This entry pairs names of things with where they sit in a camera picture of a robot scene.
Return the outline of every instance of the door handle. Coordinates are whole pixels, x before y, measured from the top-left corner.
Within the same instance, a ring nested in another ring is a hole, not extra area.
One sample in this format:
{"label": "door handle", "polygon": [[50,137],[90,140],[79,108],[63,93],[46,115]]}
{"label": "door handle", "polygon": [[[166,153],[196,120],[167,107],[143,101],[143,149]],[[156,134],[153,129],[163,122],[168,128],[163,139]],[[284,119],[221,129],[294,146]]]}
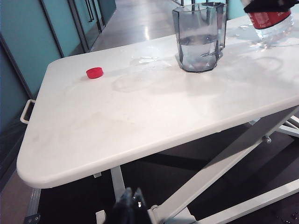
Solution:
{"label": "door handle", "polygon": [[94,20],[94,17],[93,17],[93,11],[92,11],[92,8],[90,6],[89,0],[85,0],[85,4],[86,4],[87,11],[88,11],[89,18],[90,18],[90,20],[88,22],[92,22]]}

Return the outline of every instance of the water bottle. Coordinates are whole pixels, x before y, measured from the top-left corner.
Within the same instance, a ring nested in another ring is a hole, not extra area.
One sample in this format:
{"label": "water bottle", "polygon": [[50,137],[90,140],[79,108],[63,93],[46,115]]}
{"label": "water bottle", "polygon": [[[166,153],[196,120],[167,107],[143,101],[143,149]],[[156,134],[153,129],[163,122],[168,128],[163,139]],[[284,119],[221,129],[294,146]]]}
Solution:
{"label": "water bottle", "polygon": [[[252,0],[241,0],[244,7],[251,1]],[[287,12],[248,13],[248,16],[257,35],[265,44],[276,43],[286,37],[294,25],[290,9]]]}

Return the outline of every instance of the red bottle cap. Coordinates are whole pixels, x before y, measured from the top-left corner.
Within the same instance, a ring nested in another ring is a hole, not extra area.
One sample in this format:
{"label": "red bottle cap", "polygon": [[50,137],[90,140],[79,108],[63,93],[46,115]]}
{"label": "red bottle cap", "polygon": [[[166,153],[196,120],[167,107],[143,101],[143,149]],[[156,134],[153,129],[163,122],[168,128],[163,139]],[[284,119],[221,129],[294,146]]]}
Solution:
{"label": "red bottle cap", "polygon": [[89,78],[98,78],[103,75],[103,69],[101,67],[91,68],[86,71]]}

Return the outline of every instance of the red bottle label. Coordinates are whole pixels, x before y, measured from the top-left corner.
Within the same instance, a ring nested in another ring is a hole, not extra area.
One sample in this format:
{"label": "red bottle label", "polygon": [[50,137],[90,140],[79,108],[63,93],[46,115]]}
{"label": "red bottle label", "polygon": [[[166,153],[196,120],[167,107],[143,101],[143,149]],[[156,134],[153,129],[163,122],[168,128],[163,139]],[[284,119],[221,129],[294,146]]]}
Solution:
{"label": "red bottle label", "polygon": [[288,12],[248,13],[255,29],[265,29],[281,22],[291,14]]}

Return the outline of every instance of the table handle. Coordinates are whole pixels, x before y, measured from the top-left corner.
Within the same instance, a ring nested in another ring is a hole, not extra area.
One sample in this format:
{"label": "table handle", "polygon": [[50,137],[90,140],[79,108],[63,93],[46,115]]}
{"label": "table handle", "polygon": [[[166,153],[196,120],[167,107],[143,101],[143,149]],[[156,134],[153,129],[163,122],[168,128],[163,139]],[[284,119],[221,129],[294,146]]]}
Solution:
{"label": "table handle", "polygon": [[31,103],[33,103],[33,104],[35,104],[35,100],[33,100],[33,99],[29,99],[28,101],[27,101],[27,103],[26,103],[26,105],[25,105],[25,107],[24,107],[24,110],[23,110],[23,112],[22,112],[22,114],[21,114],[21,117],[20,117],[20,121],[22,122],[22,123],[24,123],[24,124],[28,124],[28,122],[29,122],[29,118],[30,118],[30,116],[28,116],[28,108],[29,108],[29,106],[31,105]]}

